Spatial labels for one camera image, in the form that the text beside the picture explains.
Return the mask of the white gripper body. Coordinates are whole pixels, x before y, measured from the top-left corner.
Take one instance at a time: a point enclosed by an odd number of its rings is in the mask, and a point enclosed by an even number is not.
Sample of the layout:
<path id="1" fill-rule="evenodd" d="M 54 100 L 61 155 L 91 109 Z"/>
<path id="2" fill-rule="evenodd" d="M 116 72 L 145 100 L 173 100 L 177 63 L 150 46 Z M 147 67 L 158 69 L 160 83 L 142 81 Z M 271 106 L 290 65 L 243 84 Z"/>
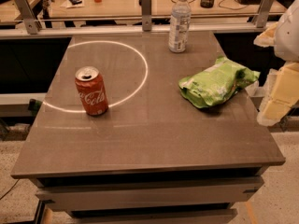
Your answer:
<path id="1" fill-rule="evenodd" d="M 295 0 L 278 21 L 274 52 L 284 61 L 299 62 L 299 0 Z"/>

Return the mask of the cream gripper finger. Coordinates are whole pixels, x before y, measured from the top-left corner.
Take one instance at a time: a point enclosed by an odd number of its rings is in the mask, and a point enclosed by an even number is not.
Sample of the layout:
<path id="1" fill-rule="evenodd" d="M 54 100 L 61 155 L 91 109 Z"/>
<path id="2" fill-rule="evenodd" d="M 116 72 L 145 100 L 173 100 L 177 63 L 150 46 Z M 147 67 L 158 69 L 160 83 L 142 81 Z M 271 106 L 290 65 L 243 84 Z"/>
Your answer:
<path id="1" fill-rule="evenodd" d="M 265 31 L 256 36 L 253 44 L 263 48 L 273 47 L 275 45 L 275 31 L 277 26 L 277 23 L 270 25 Z"/>
<path id="2" fill-rule="evenodd" d="M 263 126 L 273 126 L 299 101 L 299 63 L 285 62 L 278 70 L 271 69 L 263 90 L 257 121 Z"/>

